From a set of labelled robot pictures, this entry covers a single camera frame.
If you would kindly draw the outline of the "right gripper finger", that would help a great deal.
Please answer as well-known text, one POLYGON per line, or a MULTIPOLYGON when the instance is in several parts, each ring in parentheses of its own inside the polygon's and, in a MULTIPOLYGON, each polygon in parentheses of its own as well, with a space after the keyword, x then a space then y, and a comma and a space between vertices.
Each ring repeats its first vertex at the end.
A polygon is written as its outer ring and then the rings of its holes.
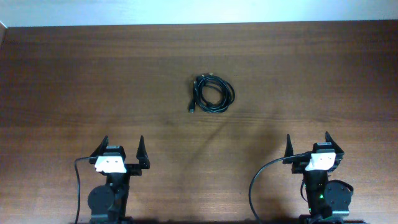
POLYGON ((294 150, 293 150, 290 134, 287 134, 284 157, 290 157, 290 156, 293 156, 293 154, 294 154, 294 150))
POLYGON ((331 143, 331 146, 335 150, 336 154, 344 154, 344 150, 337 145, 328 131, 325 132, 325 141, 331 143))

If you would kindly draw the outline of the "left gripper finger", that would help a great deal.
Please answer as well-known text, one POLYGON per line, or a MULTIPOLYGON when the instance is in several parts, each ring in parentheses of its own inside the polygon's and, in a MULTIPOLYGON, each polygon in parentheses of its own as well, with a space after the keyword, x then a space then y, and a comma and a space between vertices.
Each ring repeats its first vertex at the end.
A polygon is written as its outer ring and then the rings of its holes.
POLYGON ((102 156, 107 146, 109 145, 109 137, 105 136, 99 146, 91 154, 91 157, 102 156))
POLYGON ((139 161, 141 169, 150 169, 150 160, 146 151, 144 137, 140 137, 139 146, 136 152, 136 158, 139 161))

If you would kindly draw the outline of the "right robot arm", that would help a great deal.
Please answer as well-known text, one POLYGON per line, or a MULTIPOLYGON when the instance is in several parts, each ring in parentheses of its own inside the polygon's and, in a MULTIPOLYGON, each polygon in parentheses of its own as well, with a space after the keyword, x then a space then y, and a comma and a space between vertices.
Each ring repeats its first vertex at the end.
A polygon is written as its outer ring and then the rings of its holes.
POLYGON ((287 135, 283 164, 292 166, 293 174, 302 174, 300 194, 308 204, 308 215, 301 215, 299 223, 343 223, 349 215, 354 193, 352 185, 341 180, 330 180, 343 160, 345 152, 325 133, 324 142, 316 142, 311 151, 294 154, 292 141, 287 135))

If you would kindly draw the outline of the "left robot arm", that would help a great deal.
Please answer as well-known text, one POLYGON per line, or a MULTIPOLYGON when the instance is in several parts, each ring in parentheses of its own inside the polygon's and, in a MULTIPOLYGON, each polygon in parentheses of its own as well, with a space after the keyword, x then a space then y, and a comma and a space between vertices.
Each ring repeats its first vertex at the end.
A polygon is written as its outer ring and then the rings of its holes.
POLYGON ((122 146, 110 146, 105 136, 91 154, 89 163, 95 171, 106 177, 103 185, 95 187, 88 196, 91 209, 90 223, 133 224, 133 217, 126 215, 130 178, 141 176, 143 170, 150 168, 144 137, 140 137, 135 164, 127 164, 122 146))

